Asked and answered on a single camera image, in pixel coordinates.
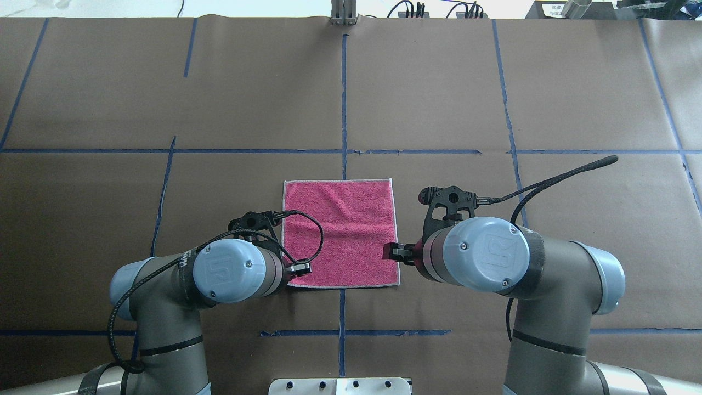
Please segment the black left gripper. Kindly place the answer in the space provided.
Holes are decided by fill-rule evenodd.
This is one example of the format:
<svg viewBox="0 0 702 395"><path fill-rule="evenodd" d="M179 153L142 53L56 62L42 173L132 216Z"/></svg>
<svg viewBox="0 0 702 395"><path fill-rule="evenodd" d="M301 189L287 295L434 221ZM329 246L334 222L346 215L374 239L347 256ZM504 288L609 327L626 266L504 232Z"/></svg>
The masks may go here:
<svg viewBox="0 0 702 395"><path fill-rule="evenodd" d="M275 233L274 227L278 227L283 219L282 212L247 212L243 217L234 218L228 225L228 231L233 230L248 230L239 233L236 238L253 243L257 247L270 250L277 258L281 258L281 248L276 244L278 236ZM268 231L270 239L264 236L253 234L251 231ZM286 265L286 275L288 277L300 277L308 275L313 270L310 263L288 263Z"/></svg>

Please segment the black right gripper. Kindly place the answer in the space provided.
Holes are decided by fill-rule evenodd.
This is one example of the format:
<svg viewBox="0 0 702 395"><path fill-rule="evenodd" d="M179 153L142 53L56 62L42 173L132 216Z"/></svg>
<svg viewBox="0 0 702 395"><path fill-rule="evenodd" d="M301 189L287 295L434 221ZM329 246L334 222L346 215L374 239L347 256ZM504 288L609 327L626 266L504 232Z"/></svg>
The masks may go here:
<svg viewBox="0 0 702 395"><path fill-rule="evenodd" d="M437 231L453 227L467 217L475 216L478 207L476 193L464 191L459 187L426 187L419 192L419 203L428 206L424 216L423 234L416 244L386 243L383 245L383 260L416 265L421 260L422 248Z"/></svg>

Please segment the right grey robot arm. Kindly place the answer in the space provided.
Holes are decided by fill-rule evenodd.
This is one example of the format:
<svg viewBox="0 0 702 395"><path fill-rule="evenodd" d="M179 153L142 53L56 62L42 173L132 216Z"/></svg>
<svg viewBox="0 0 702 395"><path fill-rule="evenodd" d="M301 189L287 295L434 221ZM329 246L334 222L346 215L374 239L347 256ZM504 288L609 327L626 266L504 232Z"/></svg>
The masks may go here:
<svg viewBox="0 0 702 395"><path fill-rule="evenodd" d="M611 313L625 274L611 253L543 236L502 218L477 217L498 199L457 187L428 187L423 235L388 243L383 258L428 280L517 301L504 394L699 394L700 384L592 362L591 320Z"/></svg>

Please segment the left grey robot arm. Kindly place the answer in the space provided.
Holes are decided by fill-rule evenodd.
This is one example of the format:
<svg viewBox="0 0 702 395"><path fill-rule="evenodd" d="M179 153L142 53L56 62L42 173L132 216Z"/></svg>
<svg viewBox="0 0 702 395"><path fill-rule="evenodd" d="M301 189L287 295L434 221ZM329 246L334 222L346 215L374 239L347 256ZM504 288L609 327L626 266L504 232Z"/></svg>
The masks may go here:
<svg viewBox="0 0 702 395"><path fill-rule="evenodd" d="M274 228L298 210L248 212L225 233L168 257L121 267L110 283L111 362L5 394L210 394L200 312L273 295L311 272Z"/></svg>

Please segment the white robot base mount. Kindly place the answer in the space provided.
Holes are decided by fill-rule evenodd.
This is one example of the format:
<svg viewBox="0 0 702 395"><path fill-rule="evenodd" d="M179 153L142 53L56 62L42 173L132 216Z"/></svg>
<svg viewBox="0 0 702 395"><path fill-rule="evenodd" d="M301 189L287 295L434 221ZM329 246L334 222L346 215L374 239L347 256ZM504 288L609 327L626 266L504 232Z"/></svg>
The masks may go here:
<svg viewBox="0 0 702 395"><path fill-rule="evenodd" d="M290 378L276 379L269 394L413 394L410 379L403 377Z"/></svg>

